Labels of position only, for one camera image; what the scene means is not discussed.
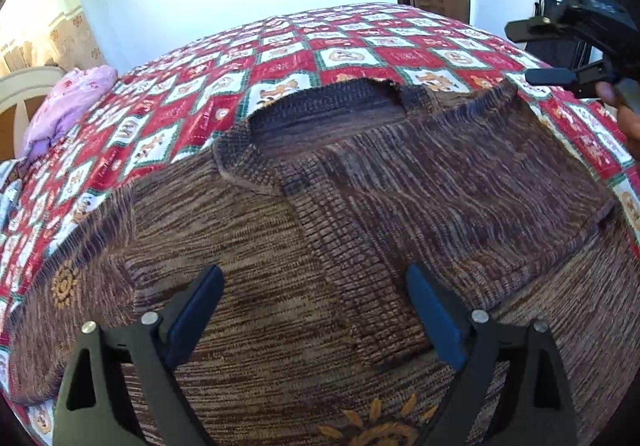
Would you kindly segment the person's right hand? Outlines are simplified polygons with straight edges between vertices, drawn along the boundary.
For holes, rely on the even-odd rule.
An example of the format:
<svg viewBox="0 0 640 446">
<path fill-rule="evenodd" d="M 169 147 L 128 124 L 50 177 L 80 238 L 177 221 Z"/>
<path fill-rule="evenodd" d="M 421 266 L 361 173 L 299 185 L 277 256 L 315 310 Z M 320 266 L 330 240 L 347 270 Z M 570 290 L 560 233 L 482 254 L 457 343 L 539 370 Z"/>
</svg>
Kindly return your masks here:
<svg viewBox="0 0 640 446">
<path fill-rule="evenodd" d="M 626 137 L 626 148 L 630 155 L 640 160 L 640 117 L 634 111 L 624 105 L 622 96 L 613 85 L 605 82 L 597 83 L 598 97 L 617 110 L 616 119 L 618 128 Z"/>
</svg>

